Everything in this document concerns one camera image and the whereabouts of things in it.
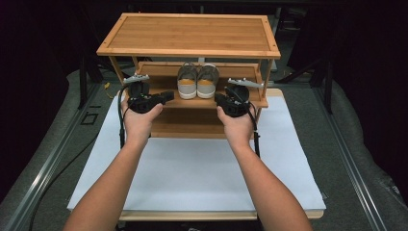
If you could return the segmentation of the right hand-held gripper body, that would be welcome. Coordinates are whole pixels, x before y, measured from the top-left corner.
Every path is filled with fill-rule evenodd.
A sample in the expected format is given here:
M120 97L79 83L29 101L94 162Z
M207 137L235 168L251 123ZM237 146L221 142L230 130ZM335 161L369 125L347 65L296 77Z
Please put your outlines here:
M249 111L249 88L260 89L263 83L258 84L247 80L246 78L234 80L228 79L229 86L225 88L225 109L228 116L239 117Z

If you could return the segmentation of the person's right hand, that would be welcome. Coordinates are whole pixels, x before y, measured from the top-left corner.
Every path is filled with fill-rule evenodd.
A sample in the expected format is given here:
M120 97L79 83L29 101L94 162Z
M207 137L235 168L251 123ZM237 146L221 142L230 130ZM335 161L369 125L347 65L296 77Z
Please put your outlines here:
M224 126L226 139L233 151L250 147L254 126L249 114L231 117L217 106L217 116Z

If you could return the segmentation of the grey metal rail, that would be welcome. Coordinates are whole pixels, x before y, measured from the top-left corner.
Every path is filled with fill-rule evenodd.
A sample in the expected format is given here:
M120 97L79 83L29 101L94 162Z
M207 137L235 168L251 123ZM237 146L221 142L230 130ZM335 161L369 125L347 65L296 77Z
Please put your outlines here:
M370 191L367 187L365 180L363 179L360 170L358 169L351 152L349 151L343 134L334 118L329 113L324 104L324 96L320 89L313 89L315 98L317 99L320 107L323 110L323 114L332 130L336 139L337 145L340 148L340 156L344 163L344 168L350 179L352 187L356 192L356 195L360 201L360 204L364 210L364 213L368 219L372 231L388 231L373 199Z
M25 223L39 205L39 198L53 179L74 130L85 116L86 108L101 91L101 85L91 84L87 90L86 99L82 101L80 90L69 87L64 103L38 149L0 203L0 231L24 230Z

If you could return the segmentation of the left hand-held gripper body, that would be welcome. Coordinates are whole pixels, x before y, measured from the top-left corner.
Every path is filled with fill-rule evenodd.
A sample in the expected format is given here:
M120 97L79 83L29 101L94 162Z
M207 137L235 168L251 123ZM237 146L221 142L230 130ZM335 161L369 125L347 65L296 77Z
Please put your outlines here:
M148 75L135 74L125 78L123 83L128 88L128 106L139 114L150 112L157 104L162 103L162 97L159 94L149 93Z

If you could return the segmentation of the beige sneaker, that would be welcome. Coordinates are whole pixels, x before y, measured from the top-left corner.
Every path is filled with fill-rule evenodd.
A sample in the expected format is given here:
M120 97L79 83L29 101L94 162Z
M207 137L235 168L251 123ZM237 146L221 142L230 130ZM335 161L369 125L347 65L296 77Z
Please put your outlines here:
M179 96L182 99L193 99L196 97L198 72L197 68L192 63L184 63L178 71L177 87Z
M215 95L219 71L214 64L201 66L197 77L197 95L200 98L211 98Z

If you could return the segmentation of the wooden three-tier shoe rack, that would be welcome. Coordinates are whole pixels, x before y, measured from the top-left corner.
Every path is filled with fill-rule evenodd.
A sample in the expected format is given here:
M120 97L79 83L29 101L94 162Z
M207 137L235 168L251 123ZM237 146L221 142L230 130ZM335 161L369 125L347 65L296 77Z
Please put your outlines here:
M97 53L110 59L127 96L123 81L135 74L149 76L145 83L150 94L174 91L152 135L184 139L223 136L215 96L179 96L177 76L184 63L194 64L198 73L202 65L214 64L219 71L215 94L225 95L229 78L263 83L260 89L249 88L249 105L263 110L268 106L269 72L261 66L281 57L266 16L232 14L125 13Z

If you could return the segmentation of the black metal stand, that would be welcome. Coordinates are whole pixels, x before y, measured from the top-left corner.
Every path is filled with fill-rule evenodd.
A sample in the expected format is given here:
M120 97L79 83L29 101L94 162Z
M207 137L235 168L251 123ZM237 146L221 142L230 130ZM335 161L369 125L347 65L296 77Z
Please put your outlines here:
M310 86L313 88L323 87L323 105L326 111L332 113L332 86L333 86L333 65L328 59L317 59L312 61L310 64L301 67L294 73L289 74L283 79L279 80L279 83L289 83L295 78L299 77L308 70L313 70L311 80L309 82Z
M94 83L101 83L103 80L98 64L98 59L91 55L84 56L80 62L80 102L78 109L82 109L88 101L88 78Z

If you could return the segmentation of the person's left hand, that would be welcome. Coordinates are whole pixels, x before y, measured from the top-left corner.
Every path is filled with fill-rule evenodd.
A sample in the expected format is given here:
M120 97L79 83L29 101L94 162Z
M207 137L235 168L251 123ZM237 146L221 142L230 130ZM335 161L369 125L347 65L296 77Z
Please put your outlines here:
M151 134L153 121L162 112L163 105L158 104L148 113L138 114L130 110L127 101L123 100L121 109L126 133L124 145L134 148L145 147Z

